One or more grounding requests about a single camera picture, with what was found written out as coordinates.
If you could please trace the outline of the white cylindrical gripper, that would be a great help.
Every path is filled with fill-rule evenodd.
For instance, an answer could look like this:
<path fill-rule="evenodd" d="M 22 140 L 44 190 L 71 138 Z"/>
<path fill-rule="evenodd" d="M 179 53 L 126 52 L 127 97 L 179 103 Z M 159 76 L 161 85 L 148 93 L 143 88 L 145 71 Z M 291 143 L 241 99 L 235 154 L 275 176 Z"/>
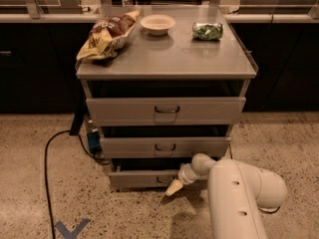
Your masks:
<path fill-rule="evenodd" d="M 177 174 L 178 179 L 174 179 L 167 188 L 165 195 L 172 196 L 183 188 L 183 185 L 189 185 L 199 179 L 199 175 L 192 169 L 190 163 L 182 164 Z"/>

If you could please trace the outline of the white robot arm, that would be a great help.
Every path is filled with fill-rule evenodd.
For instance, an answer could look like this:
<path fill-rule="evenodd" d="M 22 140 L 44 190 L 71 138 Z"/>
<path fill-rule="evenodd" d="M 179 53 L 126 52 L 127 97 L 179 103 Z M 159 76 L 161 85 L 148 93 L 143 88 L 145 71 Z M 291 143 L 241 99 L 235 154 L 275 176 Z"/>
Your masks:
<path fill-rule="evenodd" d="M 165 194 L 207 181 L 213 239 L 268 239 L 259 210 L 280 207 L 287 198 L 283 178 L 235 159 L 215 161 L 203 153 L 180 167 Z"/>

